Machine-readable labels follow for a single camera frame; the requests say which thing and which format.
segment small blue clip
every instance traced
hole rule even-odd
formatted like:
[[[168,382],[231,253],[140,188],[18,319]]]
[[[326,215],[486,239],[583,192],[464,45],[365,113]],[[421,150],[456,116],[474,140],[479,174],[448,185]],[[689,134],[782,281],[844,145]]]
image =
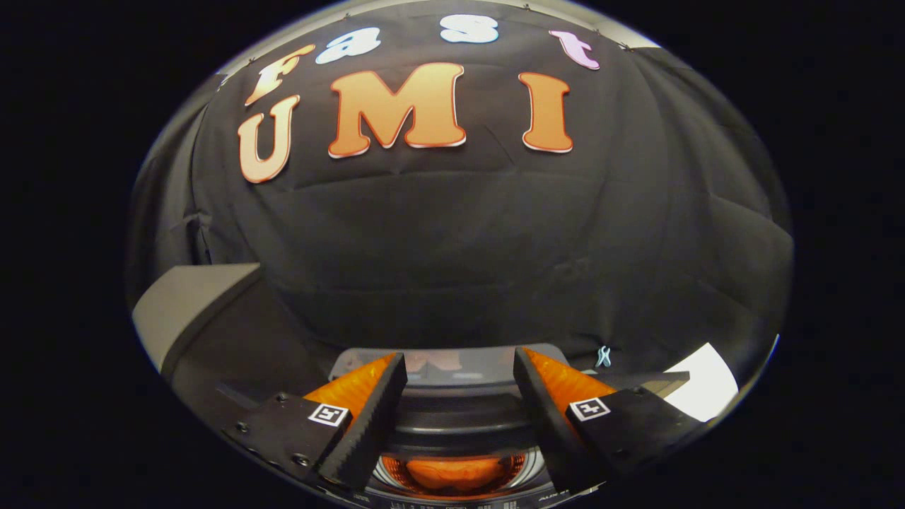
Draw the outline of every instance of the small blue clip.
[[[597,351],[597,364],[595,364],[594,367],[599,368],[601,364],[607,368],[613,364],[610,362],[610,347],[608,346],[602,346],[600,347],[600,350]]]

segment orange letter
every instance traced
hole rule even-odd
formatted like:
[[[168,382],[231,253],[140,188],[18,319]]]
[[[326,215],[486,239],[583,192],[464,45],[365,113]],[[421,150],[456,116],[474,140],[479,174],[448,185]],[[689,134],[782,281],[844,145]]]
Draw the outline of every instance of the orange letter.
[[[565,154],[572,149],[566,134],[566,111],[563,95],[568,84],[546,74],[523,72],[519,81],[528,87],[531,98],[531,129],[521,135],[529,148]]]
[[[314,44],[309,44],[261,69],[261,72],[259,72],[261,78],[258,78],[258,85],[254,87],[252,95],[248,96],[248,99],[245,100],[245,106],[251,106],[252,103],[259,100],[261,97],[277,90],[277,87],[282,83],[279,76],[281,74],[285,76],[292,72],[292,70],[295,69],[295,66],[299,64],[299,57],[313,51]]]
[[[332,158],[364,154],[371,139],[361,134],[361,118],[384,149],[395,143],[402,124],[414,111],[412,128],[405,134],[411,147],[456,147],[465,142],[465,130],[455,117],[455,81],[465,70],[456,63],[426,63],[409,74],[397,93],[371,71],[337,79],[330,89],[339,92],[337,138],[327,149]]]
[[[273,152],[265,160],[258,157],[258,127],[264,120],[263,113],[246,120],[239,126],[239,166],[245,180],[258,184],[276,177],[289,160],[291,142],[290,124],[292,109],[299,103],[298,95],[287,97],[271,108],[273,117]]]

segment black cloth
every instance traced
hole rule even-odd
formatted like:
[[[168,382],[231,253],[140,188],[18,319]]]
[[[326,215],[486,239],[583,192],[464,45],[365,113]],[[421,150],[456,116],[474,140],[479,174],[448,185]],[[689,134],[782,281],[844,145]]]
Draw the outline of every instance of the black cloth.
[[[484,14],[493,43],[447,43],[439,21]],[[378,27],[369,53],[317,65],[333,39]],[[591,45],[591,71],[548,30]],[[282,84],[244,106],[259,71],[302,46]],[[333,159],[337,78],[370,70],[396,91],[419,65],[456,62],[467,140]],[[567,154],[526,147],[520,72],[565,81]],[[793,240],[757,134],[660,48],[626,51],[558,18],[466,0],[394,5],[329,24],[215,76],[152,149],[133,197],[129,299],[176,264],[260,262],[312,339],[339,347],[452,348],[549,341],[580,368],[662,370],[710,342],[739,385],[786,309]],[[279,176],[244,179],[239,125],[300,95]]]

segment screw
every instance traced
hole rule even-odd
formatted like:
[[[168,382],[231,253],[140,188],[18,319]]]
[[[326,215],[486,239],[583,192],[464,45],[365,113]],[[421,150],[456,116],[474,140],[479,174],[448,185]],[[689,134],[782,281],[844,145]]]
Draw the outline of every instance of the screw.
[[[295,453],[294,455],[292,455],[292,461],[296,465],[301,465],[301,466],[308,466],[308,462],[309,462],[307,456],[305,456],[303,454],[299,454],[299,453]]]

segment letter m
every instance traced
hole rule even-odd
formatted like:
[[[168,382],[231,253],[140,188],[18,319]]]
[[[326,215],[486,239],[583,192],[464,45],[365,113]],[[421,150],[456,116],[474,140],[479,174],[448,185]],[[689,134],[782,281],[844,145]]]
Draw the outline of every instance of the letter m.
[[[405,143],[417,149],[456,147],[465,130],[456,123],[455,81],[464,73],[456,63],[426,63],[409,74],[393,93],[375,72],[355,72],[330,85],[339,93],[337,137],[328,148],[332,158],[364,154],[371,139],[361,133],[361,118],[384,149],[393,147],[402,124],[414,111]]]

